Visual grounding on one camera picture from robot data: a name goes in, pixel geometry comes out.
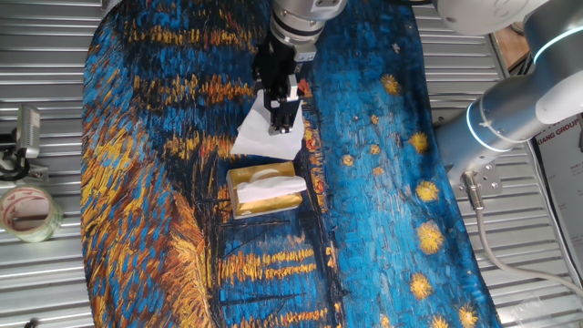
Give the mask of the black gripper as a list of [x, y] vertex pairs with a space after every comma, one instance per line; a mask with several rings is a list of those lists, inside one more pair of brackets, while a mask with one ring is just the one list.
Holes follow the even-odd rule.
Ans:
[[298, 75], [303, 63], [295, 60], [293, 46], [283, 44], [277, 38], [266, 38], [258, 45], [252, 63], [254, 79], [261, 84], [265, 95], [265, 108], [270, 113], [270, 135], [292, 131], [300, 98]]

